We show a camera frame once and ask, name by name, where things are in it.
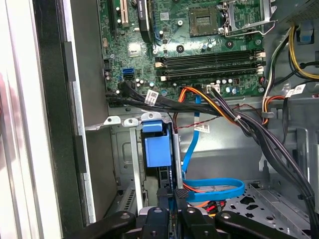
white sticker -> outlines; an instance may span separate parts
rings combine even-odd
[[[303,84],[303,85],[297,86],[294,89],[289,90],[288,93],[286,94],[286,98],[289,98],[293,95],[301,94],[304,91],[305,87],[306,87],[306,84]]]
[[[297,86],[294,90],[293,95],[301,94],[304,91],[305,87],[306,87],[306,84]]]
[[[199,132],[203,132],[203,133],[210,133],[209,125],[203,124],[203,123],[195,125],[194,130],[199,131]]]
[[[295,91],[294,89],[289,90],[288,93],[286,94],[286,98],[291,97],[293,95],[294,91]]]
[[[150,106],[154,106],[156,100],[158,99],[158,96],[159,96],[158,92],[149,90],[148,93],[146,94],[144,103]]]
[[[167,21],[169,20],[169,12],[161,12],[159,17],[161,21]]]

red wire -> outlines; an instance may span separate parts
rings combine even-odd
[[[209,211],[213,210],[214,208],[216,208],[216,206],[211,206],[210,208],[207,208],[206,211],[209,212]]]

metal panel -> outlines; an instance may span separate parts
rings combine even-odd
[[[86,138],[92,172],[91,181],[96,220],[98,221],[105,215],[117,191],[110,144],[110,128],[87,132]]]
[[[70,0],[85,126],[108,115],[97,0]]]
[[[0,175],[8,193],[0,198],[1,206],[8,206],[8,215],[0,214],[0,234],[61,238],[32,3],[21,0],[16,7],[15,2],[0,0],[0,22]]]

yellow cable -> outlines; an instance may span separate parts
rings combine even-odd
[[[294,42],[294,34],[295,34],[295,26],[292,27],[291,29],[291,32],[289,34],[289,51],[290,51],[290,56],[291,56],[291,59],[292,59],[292,62],[295,66],[295,68],[303,75],[309,77],[309,78],[313,78],[313,79],[316,79],[316,80],[319,80],[319,75],[314,75],[314,74],[310,74],[310,73],[307,73],[305,71],[303,71],[298,62],[297,62],[297,58],[296,58],[296,54],[295,54],[295,42]]]

blue plastic bracket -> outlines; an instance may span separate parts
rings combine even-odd
[[[143,133],[162,132],[163,125],[161,120],[148,121],[143,123]]]
[[[142,126],[143,133],[162,132],[162,121],[144,122]],[[171,166],[171,149],[169,130],[166,134],[158,137],[145,138],[145,152],[147,167],[165,167]]]

